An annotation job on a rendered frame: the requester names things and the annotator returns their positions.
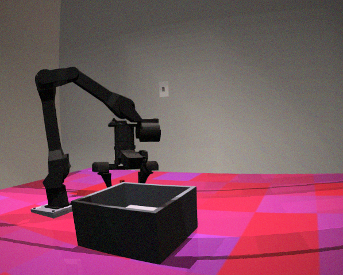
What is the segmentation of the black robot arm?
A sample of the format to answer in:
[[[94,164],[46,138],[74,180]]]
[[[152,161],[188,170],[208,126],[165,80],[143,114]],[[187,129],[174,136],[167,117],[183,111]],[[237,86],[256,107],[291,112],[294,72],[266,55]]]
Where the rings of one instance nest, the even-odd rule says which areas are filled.
[[[142,119],[135,110],[134,102],[125,96],[112,92],[100,83],[88,77],[77,67],[58,68],[54,70],[43,69],[35,76],[36,87],[43,106],[44,124],[48,141],[48,171],[43,180],[48,199],[45,208],[59,209],[71,205],[68,201],[64,180],[69,174],[71,165],[69,153],[64,154],[60,142],[59,128],[57,125],[55,93],[56,87],[73,82],[92,96],[101,100],[119,119],[115,118],[109,123],[114,127],[115,142],[134,142],[134,127],[136,139],[140,142],[159,142],[161,129],[159,119]],[[125,168],[141,168],[142,163],[147,163],[146,150],[135,151],[135,146],[124,150],[120,146],[116,154],[116,163],[122,163]]]

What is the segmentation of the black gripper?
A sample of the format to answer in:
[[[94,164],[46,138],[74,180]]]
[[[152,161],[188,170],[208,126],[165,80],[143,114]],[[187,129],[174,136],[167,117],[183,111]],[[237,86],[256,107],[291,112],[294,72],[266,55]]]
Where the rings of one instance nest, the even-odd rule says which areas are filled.
[[[118,149],[120,146],[124,147],[124,150],[129,150],[130,146],[135,146],[134,142],[115,142],[114,150],[115,150],[115,159],[116,154],[118,152]],[[136,146],[135,146],[136,149]],[[123,166],[118,166],[122,163],[116,163],[114,161],[114,164],[109,164],[108,162],[93,162],[92,165],[92,171],[96,172],[97,174],[101,175],[104,183],[107,188],[112,186],[111,183],[111,173],[109,173],[109,170],[130,170]],[[141,168],[131,168],[131,169],[140,169],[138,171],[138,183],[139,184],[145,184],[148,176],[150,174],[153,174],[153,171],[159,170],[159,165],[156,161],[147,161],[147,163],[142,163]]]

